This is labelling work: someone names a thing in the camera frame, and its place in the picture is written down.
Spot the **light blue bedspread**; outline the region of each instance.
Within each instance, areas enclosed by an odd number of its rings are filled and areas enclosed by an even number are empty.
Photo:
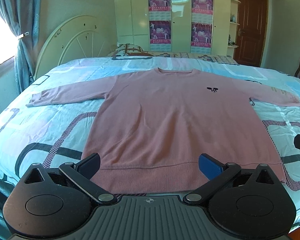
[[[103,100],[83,103],[26,107],[31,95],[74,82],[93,80],[133,71],[199,69],[218,75],[250,80],[297,94],[300,80],[275,70],[226,65],[197,59],[165,57],[117,57],[74,60],[40,77],[0,114],[0,179],[16,185],[29,165],[45,167],[81,158],[90,126]],[[284,187],[297,208],[293,228],[300,226],[300,150],[293,139],[300,134],[300,108],[278,107],[255,100],[251,105],[266,126],[284,163]]]

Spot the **wooden door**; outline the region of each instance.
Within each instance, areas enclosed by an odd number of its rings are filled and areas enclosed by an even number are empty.
[[[239,0],[237,45],[234,60],[260,67],[266,35],[268,0]]]

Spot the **pink sweater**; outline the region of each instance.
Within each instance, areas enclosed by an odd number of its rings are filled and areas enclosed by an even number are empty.
[[[284,171],[267,130],[249,98],[300,106],[284,90],[212,73],[152,69],[60,86],[32,95],[27,106],[105,98],[82,159],[99,153],[91,179],[111,193],[193,190],[208,179],[198,158],[254,169],[267,163],[281,181]]]

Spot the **door handle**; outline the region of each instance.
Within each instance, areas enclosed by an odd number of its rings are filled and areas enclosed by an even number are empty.
[[[238,30],[238,36],[241,36],[241,33],[245,33],[245,32],[243,32],[243,31],[241,30],[241,28],[239,28],[239,30]]]

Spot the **teal curtain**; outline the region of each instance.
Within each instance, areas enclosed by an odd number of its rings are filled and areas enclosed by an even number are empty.
[[[0,0],[0,16],[19,39],[15,55],[15,75],[19,93],[34,81],[34,59],[38,55],[39,19],[41,0]]]

